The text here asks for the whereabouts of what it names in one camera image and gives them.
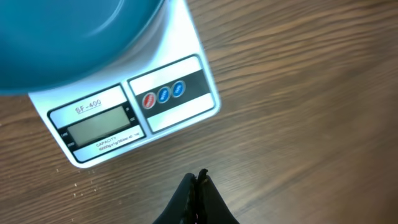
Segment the blue bowl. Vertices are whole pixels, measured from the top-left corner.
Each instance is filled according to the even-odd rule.
[[[164,0],[1,0],[0,94],[65,85],[116,60]]]

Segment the kitchen scale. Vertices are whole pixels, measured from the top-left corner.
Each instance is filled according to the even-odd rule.
[[[220,110],[187,3],[165,1],[151,23],[110,66],[72,84],[29,93],[74,166],[94,166]]]

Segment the lcd display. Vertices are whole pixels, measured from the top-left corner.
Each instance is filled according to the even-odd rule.
[[[95,139],[108,137],[117,130],[130,126],[129,118],[122,106],[101,113],[68,127],[69,133],[78,146]]]

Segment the black pointed object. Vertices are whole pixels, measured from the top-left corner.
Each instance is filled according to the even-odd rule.
[[[239,224],[207,172],[186,174],[154,224]]]

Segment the wood grain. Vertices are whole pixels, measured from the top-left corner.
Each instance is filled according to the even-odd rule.
[[[189,0],[221,113],[92,169],[0,98],[0,223],[152,223],[187,172],[241,223],[398,223],[398,2]]]

